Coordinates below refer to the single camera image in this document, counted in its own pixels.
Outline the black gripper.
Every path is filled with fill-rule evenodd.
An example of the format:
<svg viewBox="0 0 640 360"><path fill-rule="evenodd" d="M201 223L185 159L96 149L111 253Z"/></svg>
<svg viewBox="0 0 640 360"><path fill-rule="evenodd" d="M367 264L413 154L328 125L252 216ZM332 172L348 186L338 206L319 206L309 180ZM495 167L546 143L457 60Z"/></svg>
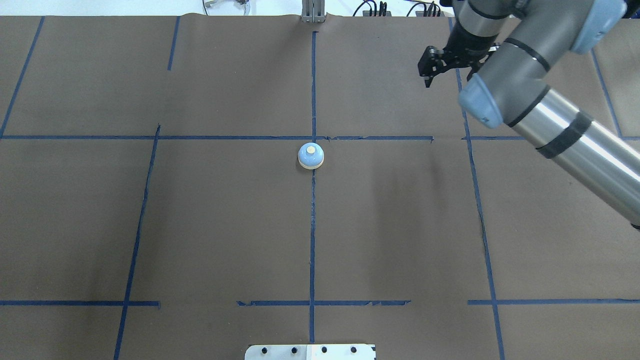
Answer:
<svg viewBox="0 0 640 360"><path fill-rule="evenodd" d="M435 77L451 69L471 68L471 73L480 70L481 60L491 52L497 34L478 36L462 25L454 25L446 46L442 49L427 46L418 61L418 74L429 89Z"/></svg>

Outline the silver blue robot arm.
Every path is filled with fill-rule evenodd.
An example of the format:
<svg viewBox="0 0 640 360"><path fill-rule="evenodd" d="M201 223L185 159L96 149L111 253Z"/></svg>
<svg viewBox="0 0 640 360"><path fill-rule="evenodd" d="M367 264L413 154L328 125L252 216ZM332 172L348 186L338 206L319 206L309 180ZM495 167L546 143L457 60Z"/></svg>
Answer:
<svg viewBox="0 0 640 360"><path fill-rule="evenodd" d="M455 25L417 68L426 87L470 68L463 111L490 129L506 125L621 214L640 221L639 153L546 83L568 52L585 54L623 18L624 0L441 0Z"/></svg>

